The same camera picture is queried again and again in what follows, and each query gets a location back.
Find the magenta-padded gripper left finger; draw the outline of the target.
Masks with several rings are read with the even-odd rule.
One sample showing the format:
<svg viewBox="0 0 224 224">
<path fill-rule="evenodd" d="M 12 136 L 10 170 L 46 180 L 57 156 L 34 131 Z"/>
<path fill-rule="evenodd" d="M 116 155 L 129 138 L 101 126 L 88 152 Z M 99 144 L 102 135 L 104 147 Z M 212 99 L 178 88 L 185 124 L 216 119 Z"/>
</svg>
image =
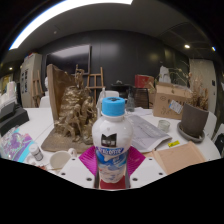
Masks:
<svg viewBox="0 0 224 224">
<path fill-rule="evenodd" d="M 71 157 L 59 176 L 84 188 L 94 188 L 97 177 L 95 148 L 90 147 L 79 157 Z"/>
</svg>

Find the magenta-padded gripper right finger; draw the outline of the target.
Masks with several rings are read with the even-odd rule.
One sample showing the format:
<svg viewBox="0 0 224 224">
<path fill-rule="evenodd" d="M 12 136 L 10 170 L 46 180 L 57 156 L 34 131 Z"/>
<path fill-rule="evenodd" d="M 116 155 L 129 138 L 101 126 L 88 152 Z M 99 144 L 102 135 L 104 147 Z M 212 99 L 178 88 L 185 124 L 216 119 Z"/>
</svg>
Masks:
<svg viewBox="0 0 224 224">
<path fill-rule="evenodd" d="M 131 188 L 140 188 L 166 176 L 153 157 L 145 157 L 131 147 L 127 157 L 127 173 Z"/>
</svg>

